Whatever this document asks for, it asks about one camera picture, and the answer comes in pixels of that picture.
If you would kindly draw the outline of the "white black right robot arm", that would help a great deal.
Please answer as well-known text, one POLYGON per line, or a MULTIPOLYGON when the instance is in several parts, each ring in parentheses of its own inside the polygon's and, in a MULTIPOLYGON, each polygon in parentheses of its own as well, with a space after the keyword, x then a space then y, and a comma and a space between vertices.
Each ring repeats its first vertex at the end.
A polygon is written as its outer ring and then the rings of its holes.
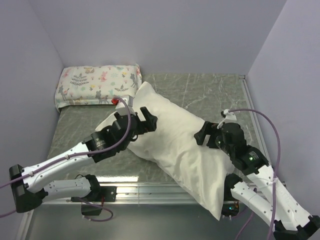
POLYGON ((231 163, 251 180, 261 192, 254 192, 238 175, 226 177, 220 194, 226 200, 244 203, 269 227, 276 240, 307 240, 320 228, 320 218, 306 211, 274 176, 274 168, 256 147, 247 144, 237 123, 212 123, 205 121, 194 134, 198 145, 226 153, 231 163))

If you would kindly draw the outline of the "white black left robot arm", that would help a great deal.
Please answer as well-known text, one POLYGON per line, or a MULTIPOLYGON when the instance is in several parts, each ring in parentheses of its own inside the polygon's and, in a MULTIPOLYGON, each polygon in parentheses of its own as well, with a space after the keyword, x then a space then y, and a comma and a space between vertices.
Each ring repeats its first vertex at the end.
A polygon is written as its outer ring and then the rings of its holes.
POLYGON ((94 133, 66 152, 32 166, 16 164, 10 167, 9 183, 16 212, 29 212, 44 202, 57 199, 100 200, 102 190, 96 176, 87 174, 71 180, 59 180, 58 177, 113 157, 139 135, 154 132, 158 118, 146 107, 141 107, 140 111, 143 120, 137 112, 121 115, 116 111, 110 116, 112 122, 101 123, 94 133))

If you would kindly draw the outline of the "cream satin pillowcase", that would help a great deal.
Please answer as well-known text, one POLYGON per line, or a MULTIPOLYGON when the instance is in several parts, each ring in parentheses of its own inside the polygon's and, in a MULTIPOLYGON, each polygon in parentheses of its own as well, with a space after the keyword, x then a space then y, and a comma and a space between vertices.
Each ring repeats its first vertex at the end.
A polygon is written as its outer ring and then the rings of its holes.
POLYGON ((197 145, 194 138, 205 121, 156 93, 144 82, 133 99, 157 117, 156 130, 138 136, 127 149, 139 158, 156 163, 202 207, 220 220, 227 175, 234 171, 229 157, 219 149, 197 145))

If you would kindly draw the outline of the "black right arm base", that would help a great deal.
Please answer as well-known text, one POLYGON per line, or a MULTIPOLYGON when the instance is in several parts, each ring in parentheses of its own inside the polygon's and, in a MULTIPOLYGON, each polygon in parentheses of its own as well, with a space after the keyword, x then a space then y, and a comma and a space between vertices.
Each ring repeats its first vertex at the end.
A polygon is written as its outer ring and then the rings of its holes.
POLYGON ((221 215, 223 218, 236 218, 240 212, 239 200, 232 196, 231 190, 235 185, 243 180, 235 173, 226 176, 224 181, 223 206, 221 215))

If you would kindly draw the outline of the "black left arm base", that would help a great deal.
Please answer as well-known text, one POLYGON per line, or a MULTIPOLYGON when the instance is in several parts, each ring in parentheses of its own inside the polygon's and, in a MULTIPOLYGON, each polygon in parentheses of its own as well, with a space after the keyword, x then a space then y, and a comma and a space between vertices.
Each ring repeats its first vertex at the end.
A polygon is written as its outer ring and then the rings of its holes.
POLYGON ((110 221, 114 217, 112 210, 105 206, 105 203, 113 203, 116 200, 117 187, 116 186, 100 186, 99 181, 94 175, 78 174, 75 180, 88 180, 89 193, 83 197, 71 197, 71 202, 81 203, 81 215, 84 219, 91 222, 102 223, 110 221), (97 217, 106 211, 110 214, 108 218, 97 219, 97 217))

